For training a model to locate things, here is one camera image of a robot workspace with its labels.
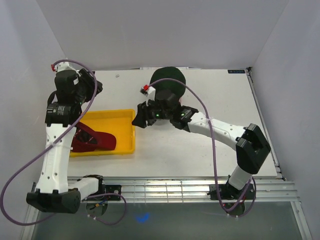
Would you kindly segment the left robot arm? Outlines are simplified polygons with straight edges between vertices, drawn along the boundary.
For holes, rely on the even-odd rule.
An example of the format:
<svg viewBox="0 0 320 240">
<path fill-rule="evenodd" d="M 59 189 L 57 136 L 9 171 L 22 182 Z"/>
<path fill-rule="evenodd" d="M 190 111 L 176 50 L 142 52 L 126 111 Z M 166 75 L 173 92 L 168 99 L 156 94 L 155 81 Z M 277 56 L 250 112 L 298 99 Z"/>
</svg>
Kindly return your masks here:
<svg viewBox="0 0 320 240">
<path fill-rule="evenodd" d="M 42 212 L 74 214 L 88 196 L 102 199 L 106 187 L 103 177 L 97 174 L 86 175 L 69 184 L 70 152 L 113 151 L 117 140 L 111 133 L 95 131 L 79 122 L 82 104 L 91 101 L 94 94 L 103 89 L 92 74 L 85 69 L 58 70 L 54 83 L 56 90 L 48 98 L 45 115 L 46 146 L 50 149 L 44 155 L 35 191 L 27 194 L 26 201 Z"/>
</svg>

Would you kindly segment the dark green baseball cap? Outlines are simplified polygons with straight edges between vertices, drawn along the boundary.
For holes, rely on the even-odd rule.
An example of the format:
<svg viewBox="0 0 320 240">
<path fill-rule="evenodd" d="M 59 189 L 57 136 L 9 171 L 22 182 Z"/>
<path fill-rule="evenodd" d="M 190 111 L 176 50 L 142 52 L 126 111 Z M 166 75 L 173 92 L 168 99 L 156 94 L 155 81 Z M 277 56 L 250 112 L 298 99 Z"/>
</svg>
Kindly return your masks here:
<svg viewBox="0 0 320 240">
<path fill-rule="evenodd" d="M 157 69 L 150 79 L 150 84 L 160 80 L 160 79 L 174 79 L 183 83 L 181 85 L 177 81 L 163 80 L 155 83 L 153 87 L 155 88 L 155 100 L 162 100 L 169 96 L 169 92 L 177 97 L 177 101 L 181 103 L 181 98 L 186 91 L 186 78 L 183 73 L 174 66 L 167 66 Z"/>
</svg>

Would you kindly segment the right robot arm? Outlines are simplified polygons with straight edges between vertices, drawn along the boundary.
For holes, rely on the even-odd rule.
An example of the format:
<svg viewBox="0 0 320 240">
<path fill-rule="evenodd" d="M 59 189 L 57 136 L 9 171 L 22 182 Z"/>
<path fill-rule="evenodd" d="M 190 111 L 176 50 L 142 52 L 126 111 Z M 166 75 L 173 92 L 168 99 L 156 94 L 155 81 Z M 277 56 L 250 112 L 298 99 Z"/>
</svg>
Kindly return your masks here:
<svg viewBox="0 0 320 240">
<path fill-rule="evenodd" d="M 144 129 L 158 120 L 168 120 L 179 130 L 214 137 L 236 152 L 237 166 L 221 194 L 230 199 L 239 198 L 249 179 L 259 172 L 271 151 L 260 127 L 253 123 L 239 126 L 209 119 L 197 109 L 181 105 L 179 97 L 168 89 L 157 92 L 154 87 L 146 85 L 141 93 L 146 96 L 146 101 L 137 106 L 137 114 L 132 121 L 134 126 Z"/>
</svg>

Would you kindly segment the red baseball cap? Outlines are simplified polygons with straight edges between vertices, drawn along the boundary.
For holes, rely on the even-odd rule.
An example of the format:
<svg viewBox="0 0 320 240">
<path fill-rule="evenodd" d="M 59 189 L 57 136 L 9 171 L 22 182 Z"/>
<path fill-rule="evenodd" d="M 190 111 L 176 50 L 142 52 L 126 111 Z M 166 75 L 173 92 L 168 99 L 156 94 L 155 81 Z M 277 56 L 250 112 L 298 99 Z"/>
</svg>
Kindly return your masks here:
<svg viewBox="0 0 320 240">
<path fill-rule="evenodd" d="M 95 131 L 82 122 L 76 124 L 76 132 L 71 144 L 72 152 L 113 151 L 116 145 L 117 139 L 113 134 Z"/>
</svg>

